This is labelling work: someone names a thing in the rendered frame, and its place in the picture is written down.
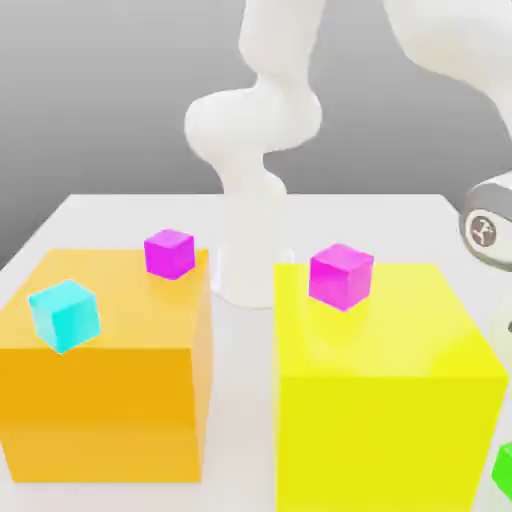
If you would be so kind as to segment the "small magenta cube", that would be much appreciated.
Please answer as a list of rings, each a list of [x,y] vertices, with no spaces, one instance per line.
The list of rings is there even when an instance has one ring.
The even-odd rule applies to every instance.
[[[176,280],[195,267],[194,236],[164,229],[144,241],[146,271]]]
[[[374,257],[333,244],[310,258],[309,296],[347,311],[370,293]]]

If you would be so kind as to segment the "small cyan cube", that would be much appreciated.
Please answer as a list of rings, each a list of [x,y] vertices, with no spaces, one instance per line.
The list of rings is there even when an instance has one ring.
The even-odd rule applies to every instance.
[[[96,295],[65,280],[28,297],[37,336],[63,354],[101,334]]]

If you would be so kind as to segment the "small green cube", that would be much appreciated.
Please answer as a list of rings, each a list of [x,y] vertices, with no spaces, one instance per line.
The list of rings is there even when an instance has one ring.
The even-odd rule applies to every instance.
[[[512,442],[499,447],[491,477],[500,491],[512,501]]]

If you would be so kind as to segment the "large yellow box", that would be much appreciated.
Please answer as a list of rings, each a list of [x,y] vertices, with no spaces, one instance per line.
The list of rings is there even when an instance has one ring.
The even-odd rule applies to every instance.
[[[341,312],[274,271],[276,512],[471,512],[509,382],[432,264]]]

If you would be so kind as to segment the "large orange box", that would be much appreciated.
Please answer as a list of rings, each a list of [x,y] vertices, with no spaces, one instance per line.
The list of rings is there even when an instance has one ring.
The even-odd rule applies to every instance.
[[[29,296],[66,279],[97,298],[101,334],[64,354]],[[52,250],[0,309],[0,445],[17,483],[194,483],[212,385],[209,255],[178,280],[132,250]]]

